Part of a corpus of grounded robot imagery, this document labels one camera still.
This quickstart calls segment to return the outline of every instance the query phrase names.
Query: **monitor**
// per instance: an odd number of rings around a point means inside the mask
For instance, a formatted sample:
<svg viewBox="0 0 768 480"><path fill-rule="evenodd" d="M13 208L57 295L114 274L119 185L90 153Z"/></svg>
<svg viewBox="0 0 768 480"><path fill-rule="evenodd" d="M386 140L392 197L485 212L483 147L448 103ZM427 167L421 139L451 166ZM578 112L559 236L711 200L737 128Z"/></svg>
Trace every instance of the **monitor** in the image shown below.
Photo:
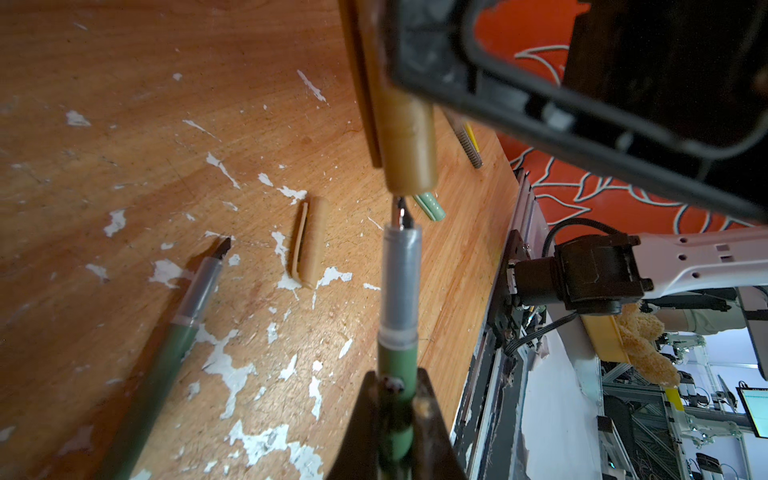
<svg viewBox="0 0 768 480"><path fill-rule="evenodd" d="M755 436L768 439L768 389L737 388Z"/></svg>

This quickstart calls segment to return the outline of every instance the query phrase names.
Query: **green marker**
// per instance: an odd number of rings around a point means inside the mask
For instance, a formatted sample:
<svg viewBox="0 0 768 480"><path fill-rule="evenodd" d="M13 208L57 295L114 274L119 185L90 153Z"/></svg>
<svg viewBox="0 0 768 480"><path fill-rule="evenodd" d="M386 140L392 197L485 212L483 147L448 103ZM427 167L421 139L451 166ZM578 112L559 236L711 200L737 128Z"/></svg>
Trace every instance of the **green marker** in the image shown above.
<svg viewBox="0 0 768 480"><path fill-rule="evenodd" d="M379 381L382 440L379 464L385 477L402 477L413 442L411 400L416 392L419 351L419 278L422 230L402 197L392 199L392 224L384 231Z"/></svg>
<svg viewBox="0 0 768 480"><path fill-rule="evenodd" d="M445 218L445 210L440 207L437 199L430 192L414 195L413 200L416 200L416 203L419 204L431 221L439 222Z"/></svg>
<svg viewBox="0 0 768 480"><path fill-rule="evenodd" d="M227 238L211 257L203 259L197 269L174 320L168 326L165 340L136 390L120 429L94 476L96 480L128 480L131 477L131 471L152 433L154 421L174 386L181 363L194 343L200 318L216 289L222 260L231 247L232 240Z"/></svg>

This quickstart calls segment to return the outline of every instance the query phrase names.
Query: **wooden table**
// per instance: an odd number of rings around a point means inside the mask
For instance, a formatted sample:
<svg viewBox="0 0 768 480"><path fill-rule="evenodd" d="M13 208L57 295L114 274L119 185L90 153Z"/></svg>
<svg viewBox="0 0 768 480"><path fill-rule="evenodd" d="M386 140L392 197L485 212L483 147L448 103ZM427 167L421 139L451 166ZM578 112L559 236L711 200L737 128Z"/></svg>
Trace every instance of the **wooden table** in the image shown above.
<svg viewBox="0 0 768 480"><path fill-rule="evenodd" d="M0 478L94 471L218 235L234 247L135 473L320 478L376 364L391 198L335 2L70 3L2 6ZM415 212L419 358L451 422L517 184L492 131L474 170L435 117L448 217ZM300 190L330 200L324 267L351 273L316 297L279 287Z"/></svg>

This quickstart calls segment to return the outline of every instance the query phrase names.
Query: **peeling paint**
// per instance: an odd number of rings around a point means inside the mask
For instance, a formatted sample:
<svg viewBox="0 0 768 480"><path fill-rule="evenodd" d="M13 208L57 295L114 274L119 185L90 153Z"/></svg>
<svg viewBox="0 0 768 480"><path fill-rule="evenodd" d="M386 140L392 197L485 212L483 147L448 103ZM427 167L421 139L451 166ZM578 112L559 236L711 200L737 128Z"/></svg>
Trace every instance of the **peeling paint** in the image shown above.
<svg viewBox="0 0 768 480"><path fill-rule="evenodd" d="M255 396L255 397L253 397L253 401L254 401L254 402L257 402L259 399L261 399L261 397L263 397L263 396L264 396L264 394L265 394L265 393L266 393L266 386L263 386L263 387L261 387L261 388L259 389L259 392L256 394L256 396Z"/></svg>
<svg viewBox="0 0 768 480"><path fill-rule="evenodd" d="M293 292L293 296L296 297L296 300L299 299L299 296L296 295L296 289L301 288L301 283L296 282L291 275L288 274L287 265L288 262L286 260L286 254L288 253L288 248L283 245L283 241L286 239L286 236L283 235L281 232L272 232L272 238L275 239L276 245L275 245L275 253L280 258L280 263L283 264L283 277L280 279L280 281L277 282L277 288L282 288L285 290L290 290Z"/></svg>
<svg viewBox="0 0 768 480"><path fill-rule="evenodd" d="M70 110L67 112L67 125L70 127L90 127L91 122L86 120L77 111Z"/></svg>
<svg viewBox="0 0 768 480"><path fill-rule="evenodd" d="M274 187L274 185L272 185L272 180L270 180L266 174L259 174L259 182L269 187Z"/></svg>
<svg viewBox="0 0 768 480"><path fill-rule="evenodd" d="M344 342L344 346L341 347L341 351L339 352L339 358L342 358L346 355L346 353L349 351L350 346L352 346L352 339L349 339L346 342Z"/></svg>
<svg viewBox="0 0 768 480"><path fill-rule="evenodd" d="M296 73L299 74L304 84L312 91L312 93L315 95L315 98L317 98L320 101L324 101L326 102L326 104L328 104L328 101L326 100L326 98L323 97L323 95L320 93L320 89L315 87L312 84L312 82L306 77L304 72L302 72L301 70L296 70Z"/></svg>
<svg viewBox="0 0 768 480"><path fill-rule="evenodd" d="M205 133L209 134L211 137L213 137L213 138L217 139L218 141L221 141L221 139L220 139L219 137L217 137L216 135L214 135L214 134L210 133L210 132L209 132L208 130L206 130L205 128L202 128L200 125L198 125L198 124L194 123L192 120L182 120L182 121L183 121L185 124L189 125L190 127L195 127L197 130L199 130L199 131L203 131L203 132L205 132Z"/></svg>
<svg viewBox="0 0 768 480"><path fill-rule="evenodd" d="M169 259L165 259L154 262L154 274L149 277L149 281L162 283L168 288L179 288L178 285L170 283L171 280L175 280L177 278L192 280L194 278L194 274L189 270L184 270L176 263L171 262Z"/></svg>
<svg viewBox="0 0 768 480"><path fill-rule="evenodd" d="M230 445L238 440L243 443L248 455L248 467L272 452L290 449L289 461L299 472L299 480L322 480L323 474L318 471L323 467L323 459L315 453L315 449L298 442L287 443L287 438L288 425L267 429L258 435L247 435L243 432L243 421L238 420L230 430L229 442Z"/></svg>
<svg viewBox="0 0 768 480"><path fill-rule="evenodd" d="M0 430L0 443L7 442L8 439L11 438L11 434L14 430L16 430L16 425L11 425L4 428L3 430Z"/></svg>
<svg viewBox="0 0 768 480"><path fill-rule="evenodd" d="M213 165L214 167L218 167L218 169L221 170L221 173L224 174L227 178L230 179L230 181L232 182L232 186L233 187L235 187L238 190L242 190L240 188L240 184L238 184L237 180L235 180L232 177L232 175L230 175L230 173L227 171L227 168L224 166L224 163L222 163L221 160L219 160L218 158L214 157L213 155L210 154L210 152L208 152L208 156L205 158L205 161L208 164Z"/></svg>
<svg viewBox="0 0 768 480"><path fill-rule="evenodd" d="M101 279L102 283L106 283L109 281L109 276L107 275L107 269L103 266L94 265L93 263L89 263L85 266L88 270L95 273L96 276Z"/></svg>
<svg viewBox="0 0 768 480"><path fill-rule="evenodd" d="M131 480L149 480L150 478L152 478L152 472L143 468L141 469L141 472L138 472L134 477L131 478Z"/></svg>
<svg viewBox="0 0 768 480"><path fill-rule="evenodd" d="M312 382L310 382L310 398L315 399L312 415L315 416L315 421L320 420L320 406L323 404L323 396L320 395L320 381L315 376L312 376Z"/></svg>
<svg viewBox="0 0 768 480"><path fill-rule="evenodd" d="M272 345L275 340L277 340L277 324L272 322L266 328L266 343Z"/></svg>
<svg viewBox="0 0 768 480"><path fill-rule="evenodd" d="M237 394L245 387L248 381L248 375L256 375L256 367L252 363L242 366L238 369L232 367L232 356L224 353L224 347L230 340L238 335L237 330L230 330L229 334L218 340L205 330L205 324L200 325L200 329L195 336L196 343L210 343L214 346L213 352L208 356L208 360L203 364L203 371L210 375L221 375L224 385L230 390L230 396L227 399L227 405L219 418L224 420L230 418L235 411L237 403Z"/></svg>
<svg viewBox="0 0 768 480"><path fill-rule="evenodd" d="M112 235L125 228L125 209L111 211L109 215L112 217L112 223L104 227L104 233L107 234L107 237L112 238Z"/></svg>
<svg viewBox="0 0 768 480"><path fill-rule="evenodd" d="M291 190L283 185L283 188L278 188L277 191L288 198L293 198L290 203L291 205L295 205L298 200L304 200L306 198L306 190Z"/></svg>
<svg viewBox="0 0 768 480"><path fill-rule="evenodd" d="M280 370L280 379L288 380L291 377L291 375L296 373L296 360L298 358L299 358L298 354L291 357L290 362L288 363L288 366Z"/></svg>
<svg viewBox="0 0 768 480"><path fill-rule="evenodd" d="M205 468L203 468L203 473L210 473L210 471L214 469L214 467L216 466L216 464L218 462L219 462L218 460L212 460L212 461L208 462L205 465Z"/></svg>
<svg viewBox="0 0 768 480"><path fill-rule="evenodd" d="M187 390L189 391L189 395L187 395L187 401L189 402L200 393L200 380L190 383L187 386Z"/></svg>
<svg viewBox="0 0 768 480"><path fill-rule="evenodd" d="M91 444L91 434L93 431L93 425L87 425L78 428L78 431L74 434L74 437L63 444L56 455L61 457L67 455L70 452L77 452L78 450L92 452L94 449L93 445Z"/></svg>

